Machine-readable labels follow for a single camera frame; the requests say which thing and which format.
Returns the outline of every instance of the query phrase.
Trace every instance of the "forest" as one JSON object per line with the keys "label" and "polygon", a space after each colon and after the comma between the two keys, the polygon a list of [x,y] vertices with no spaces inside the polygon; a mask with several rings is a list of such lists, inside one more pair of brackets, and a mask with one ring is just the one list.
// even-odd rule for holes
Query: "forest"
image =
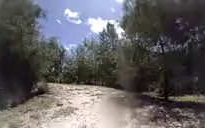
{"label": "forest", "polygon": [[0,101],[25,101],[39,81],[205,95],[205,0],[126,0],[123,12],[121,37],[108,23],[68,50],[40,33],[38,5],[0,2]]}

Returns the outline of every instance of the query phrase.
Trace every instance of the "sandy ground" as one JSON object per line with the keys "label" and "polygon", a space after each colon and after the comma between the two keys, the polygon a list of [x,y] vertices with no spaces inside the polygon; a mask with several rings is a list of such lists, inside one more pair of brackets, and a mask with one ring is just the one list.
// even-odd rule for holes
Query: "sandy ground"
{"label": "sandy ground", "polygon": [[111,88],[50,84],[50,93],[0,111],[0,128],[205,128],[205,112],[147,103]]}

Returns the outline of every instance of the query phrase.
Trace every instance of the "rock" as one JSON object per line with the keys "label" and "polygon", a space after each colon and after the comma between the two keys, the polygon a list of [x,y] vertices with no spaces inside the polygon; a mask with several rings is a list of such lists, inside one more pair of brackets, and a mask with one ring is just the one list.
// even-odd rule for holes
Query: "rock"
{"label": "rock", "polygon": [[63,106],[63,103],[58,102],[58,103],[56,104],[56,106],[61,107],[61,106]]}

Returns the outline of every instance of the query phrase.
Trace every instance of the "sky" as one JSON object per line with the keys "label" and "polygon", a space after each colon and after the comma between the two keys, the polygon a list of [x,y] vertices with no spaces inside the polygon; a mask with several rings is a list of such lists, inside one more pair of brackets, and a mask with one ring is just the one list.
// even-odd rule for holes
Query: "sky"
{"label": "sky", "polygon": [[66,48],[75,47],[83,37],[97,34],[108,22],[123,30],[117,20],[122,16],[124,0],[34,0],[46,11],[47,19],[39,20],[45,38],[57,37]]}

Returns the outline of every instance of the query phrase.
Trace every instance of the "cloud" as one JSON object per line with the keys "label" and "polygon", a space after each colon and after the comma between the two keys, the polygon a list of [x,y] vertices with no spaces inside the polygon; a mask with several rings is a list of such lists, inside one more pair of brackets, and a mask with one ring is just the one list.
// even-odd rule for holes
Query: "cloud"
{"label": "cloud", "polygon": [[97,19],[95,18],[88,18],[87,20],[87,24],[90,25],[90,30],[94,33],[99,33],[101,31],[103,31],[103,29],[106,27],[108,22],[112,22],[114,23],[114,20],[103,20],[100,17],[98,17]]}
{"label": "cloud", "polygon": [[87,24],[90,25],[90,30],[94,33],[102,32],[104,28],[106,28],[107,23],[114,24],[116,32],[119,38],[122,38],[122,34],[124,30],[120,27],[120,24],[115,20],[103,20],[100,17],[96,18],[88,18]]}
{"label": "cloud", "polygon": [[59,24],[61,24],[61,21],[60,20],[56,20]]}
{"label": "cloud", "polygon": [[70,19],[70,18],[68,18],[67,17],[67,20],[70,22],[70,23],[74,23],[74,24],[81,24],[82,23],[82,21],[81,20],[75,20],[75,19]]}
{"label": "cloud", "polygon": [[81,24],[82,21],[79,19],[79,12],[72,12],[70,9],[65,9],[64,15],[66,19],[73,24]]}
{"label": "cloud", "polygon": [[78,45],[77,44],[70,44],[68,47],[65,47],[66,50],[75,49]]}
{"label": "cloud", "polygon": [[116,2],[118,2],[118,3],[123,3],[124,0],[116,0]]}
{"label": "cloud", "polygon": [[115,12],[114,8],[110,8],[112,12]]}
{"label": "cloud", "polygon": [[79,18],[79,13],[78,12],[72,12],[70,9],[65,9],[64,11],[65,16],[69,18]]}

